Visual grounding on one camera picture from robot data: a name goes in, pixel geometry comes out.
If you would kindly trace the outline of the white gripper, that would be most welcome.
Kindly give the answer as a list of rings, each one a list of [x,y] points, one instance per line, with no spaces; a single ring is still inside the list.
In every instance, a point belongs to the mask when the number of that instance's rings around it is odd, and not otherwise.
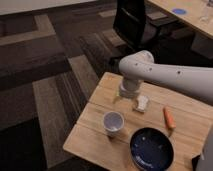
[[[122,82],[119,85],[119,93],[115,94],[113,103],[115,104],[121,97],[134,98],[132,100],[133,101],[132,108],[136,110],[138,108],[139,102],[138,99],[135,97],[137,97],[139,94],[140,84],[141,82],[138,80],[123,78]]]

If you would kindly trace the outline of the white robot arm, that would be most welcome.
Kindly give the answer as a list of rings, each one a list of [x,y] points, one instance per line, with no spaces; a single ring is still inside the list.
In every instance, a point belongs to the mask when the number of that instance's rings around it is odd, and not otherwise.
[[[148,81],[213,106],[213,68],[156,64],[146,50],[125,56],[119,62],[123,75],[119,95],[135,98],[141,81]]]

